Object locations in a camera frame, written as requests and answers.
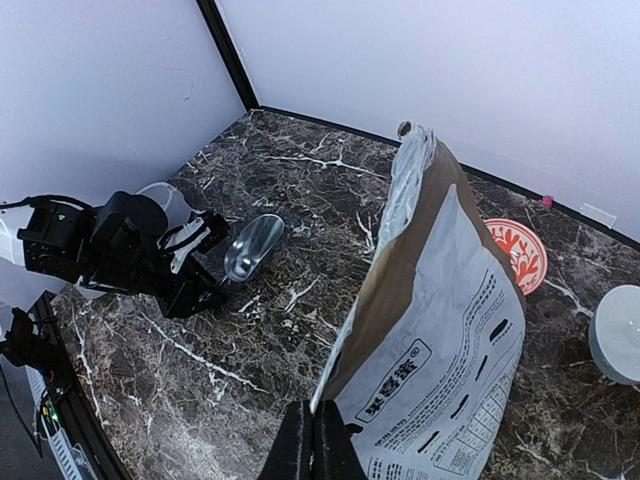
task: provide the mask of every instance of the white cup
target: white cup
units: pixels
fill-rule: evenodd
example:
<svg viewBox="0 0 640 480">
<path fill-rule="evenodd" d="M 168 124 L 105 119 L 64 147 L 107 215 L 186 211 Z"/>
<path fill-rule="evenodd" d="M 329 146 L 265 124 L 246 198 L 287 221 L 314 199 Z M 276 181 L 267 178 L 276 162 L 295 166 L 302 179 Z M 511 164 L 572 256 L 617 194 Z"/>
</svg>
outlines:
<svg viewBox="0 0 640 480">
<path fill-rule="evenodd" d="M 607 378 L 640 384 L 640 287 L 621 285 L 604 296 L 591 319 L 589 347 Z"/>
</svg>

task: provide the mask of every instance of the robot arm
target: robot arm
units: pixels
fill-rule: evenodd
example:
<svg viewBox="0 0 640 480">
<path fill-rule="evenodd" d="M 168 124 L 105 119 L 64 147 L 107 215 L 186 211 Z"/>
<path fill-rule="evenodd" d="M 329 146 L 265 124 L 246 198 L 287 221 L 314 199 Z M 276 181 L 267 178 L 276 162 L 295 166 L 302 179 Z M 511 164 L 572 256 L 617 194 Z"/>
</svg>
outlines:
<svg viewBox="0 0 640 480">
<path fill-rule="evenodd" d="M 99 208 L 59 196 L 0 208 L 0 256 L 29 271 L 90 290 L 152 295 L 170 318 L 226 301 L 220 282 L 191 255 L 227 236 L 219 214 L 204 212 L 167 231 L 157 203 L 125 192 Z"/>
</svg>

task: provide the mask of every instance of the paper bag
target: paper bag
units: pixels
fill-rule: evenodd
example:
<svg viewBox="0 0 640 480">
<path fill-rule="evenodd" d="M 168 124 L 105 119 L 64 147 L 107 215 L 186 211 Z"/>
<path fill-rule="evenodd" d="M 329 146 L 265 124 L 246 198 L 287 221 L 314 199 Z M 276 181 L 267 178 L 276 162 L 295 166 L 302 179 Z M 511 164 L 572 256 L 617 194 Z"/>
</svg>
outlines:
<svg viewBox="0 0 640 480">
<path fill-rule="evenodd" d="M 477 478 L 507 402 L 524 297 L 431 131 L 400 128 L 378 247 L 314 398 L 370 479 Z"/>
</svg>

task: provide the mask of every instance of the white container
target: white container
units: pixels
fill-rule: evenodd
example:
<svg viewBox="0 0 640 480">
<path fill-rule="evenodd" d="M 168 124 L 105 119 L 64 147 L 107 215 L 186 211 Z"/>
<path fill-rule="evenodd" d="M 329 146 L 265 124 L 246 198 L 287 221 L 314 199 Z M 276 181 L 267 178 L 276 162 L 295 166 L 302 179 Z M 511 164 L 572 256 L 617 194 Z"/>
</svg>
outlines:
<svg viewBox="0 0 640 480">
<path fill-rule="evenodd" d="M 640 287 L 622 285 L 604 296 L 589 326 L 589 347 L 610 380 L 640 384 Z"/>
<path fill-rule="evenodd" d="M 182 192 L 166 182 L 156 182 L 147 185 L 138 192 L 156 202 L 162 207 L 169 220 L 169 230 L 189 221 L 191 207 L 184 199 Z"/>
</svg>

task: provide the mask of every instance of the orange and white plate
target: orange and white plate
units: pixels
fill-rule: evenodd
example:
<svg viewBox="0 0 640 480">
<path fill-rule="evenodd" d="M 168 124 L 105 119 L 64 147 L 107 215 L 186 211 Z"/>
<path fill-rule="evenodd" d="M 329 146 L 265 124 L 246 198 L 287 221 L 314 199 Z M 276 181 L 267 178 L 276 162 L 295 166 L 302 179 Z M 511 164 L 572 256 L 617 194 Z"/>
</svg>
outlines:
<svg viewBox="0 0 640 480">
<path fill-rule="evenodd" d="M 540 238 L 524 225 L 506 218 L 485 220 L 498 246 L 511 257 L 516 283 L 525 295 L 538 288 L 547 275 L 547 251 Z"/>
</svg>

